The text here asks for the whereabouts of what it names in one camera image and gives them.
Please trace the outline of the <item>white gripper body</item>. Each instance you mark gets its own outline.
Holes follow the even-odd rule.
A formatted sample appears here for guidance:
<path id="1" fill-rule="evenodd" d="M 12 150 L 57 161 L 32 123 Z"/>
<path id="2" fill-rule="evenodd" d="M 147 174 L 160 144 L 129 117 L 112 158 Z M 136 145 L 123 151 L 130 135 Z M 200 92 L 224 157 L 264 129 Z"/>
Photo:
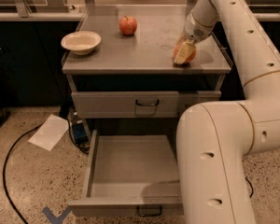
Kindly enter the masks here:
<path id="1" fill-rule="evenodd" d="M 214 26 L 215 19 L 212 16 L 200 16 L 190 12 L 185 20 L 183 36 L 194 43 L 199 43 L 210 36 Z"/>

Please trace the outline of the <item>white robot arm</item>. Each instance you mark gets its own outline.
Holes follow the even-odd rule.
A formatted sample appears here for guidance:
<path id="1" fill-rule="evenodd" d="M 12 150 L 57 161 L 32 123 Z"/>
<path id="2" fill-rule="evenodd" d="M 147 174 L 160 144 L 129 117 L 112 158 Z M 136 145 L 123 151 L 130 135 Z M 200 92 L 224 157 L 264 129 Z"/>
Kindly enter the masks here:
<path id="1" fill-rule="evenodd" d="M 182 36 L 220 21 L 244 89 L 243 101 L 193 105 L 176 131 L 186 224 L 256 224 L 242 158 L 280 147 L 280 53 L 245 0 L 199 0 Z"/>

